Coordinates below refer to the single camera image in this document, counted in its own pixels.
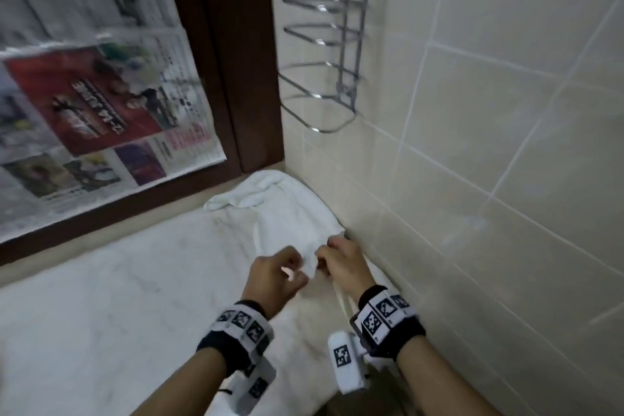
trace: white marble surface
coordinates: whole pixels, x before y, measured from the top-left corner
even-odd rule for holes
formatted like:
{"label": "white marble surface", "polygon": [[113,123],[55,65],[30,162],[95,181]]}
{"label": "white marble surface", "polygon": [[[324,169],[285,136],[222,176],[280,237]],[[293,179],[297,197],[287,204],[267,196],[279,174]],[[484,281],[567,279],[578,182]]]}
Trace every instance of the white marble surface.
{"label": "white marble surface", "polygon": [[[255,214],[198,209],[0,289],[0,415],[134,410],[239,298]],[[253,414],[311,415],[336,391],[327,336],[346,328],[331,284],[317,276],[273,326],[278,376]],[[221,398],[208,414],[229,413]]]}

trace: metal wire rack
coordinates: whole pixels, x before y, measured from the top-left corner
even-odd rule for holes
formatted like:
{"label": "metal wire rack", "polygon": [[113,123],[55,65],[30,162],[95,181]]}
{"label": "metal wire rack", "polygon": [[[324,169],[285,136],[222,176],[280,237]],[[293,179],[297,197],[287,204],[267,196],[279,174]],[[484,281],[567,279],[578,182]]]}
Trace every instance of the metal wire rack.
{"label": "metal wire rack", "polygon": [[[282,99],[282,108],[300,121],[305,127],[318,133],[335,133],[347,126],[355,120],[357,111],[355,109],[356,98],[358,95],[358,83],[360,81],[359,68],[362,57],[362,41],[364,38],[364,22],[366,20],[366,9],[368,0],[282,0],[282,2],[300,7],[307,10],[314,10],[331,15],[337,15],[341,21],[339,23],[295,23],[284,26],[284,32],[295,36],[301,40],[313,43],[314,45],[326,47],[339,47],[339,61],[334,63],[331,61],[317,61],[310,63],[292,63],[282,66],[279,70],[279,77],[291,86],[295,87],[301,94],[295,94]],[[356,14],[359,17],[358,28],[350,28],[348,25],[349,15]],[[310,32],[322,29],[327,32],[329,37],[313,36]],[[355,62],[351,69],[345,66],[345,53],[347,45],[356,43]],[[306,69],[313,66],[325,66],[327,69],[334,71],[338,81],[336,88],[331,92],[321,92],[316,89],[309,89],[302,86],[287,76],[292,70]],[[347,109],[348,119],[336,128],[324,129],[310,125],[299,115],[289,109],[284,101],[289,99],[307,99],[308,102],[318,101],[319,99],[329,99],[334,101],[340,107]]]}

